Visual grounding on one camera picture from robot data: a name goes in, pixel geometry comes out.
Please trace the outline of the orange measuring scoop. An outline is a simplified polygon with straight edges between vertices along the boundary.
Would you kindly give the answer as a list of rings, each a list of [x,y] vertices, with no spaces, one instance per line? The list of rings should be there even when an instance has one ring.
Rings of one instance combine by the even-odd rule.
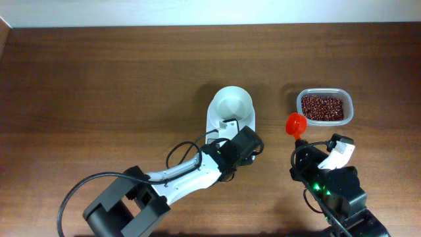
[[[285,131],[288,135],[293,136],[295,140],[299,140],[301,135],[307,129],[307,119],[299,113],[290,114],[285,124]]]

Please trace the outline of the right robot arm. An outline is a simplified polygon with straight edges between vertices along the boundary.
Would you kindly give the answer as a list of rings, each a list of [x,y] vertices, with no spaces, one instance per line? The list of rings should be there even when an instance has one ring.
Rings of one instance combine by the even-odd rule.
[[[290,174],[303,183],[320,206],[330,225],[323,236],[389,236],[387,228],[368,210],[367,195],[360,186],[356,167],[348,162],[355,150],[354,141],[334,134],[328,141],[295,141]]]

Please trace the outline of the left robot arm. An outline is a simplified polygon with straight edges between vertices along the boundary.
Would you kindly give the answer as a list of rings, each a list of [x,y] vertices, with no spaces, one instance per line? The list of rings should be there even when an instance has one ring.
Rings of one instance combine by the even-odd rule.
[[[252,164],[263,147],[245,126],[233,138],[198,147],[188,162],[165,171],[144,173],[131,167],[85,209],[83,218],[96,236],[149,236],[174,202],[229,180],[238,167]]]

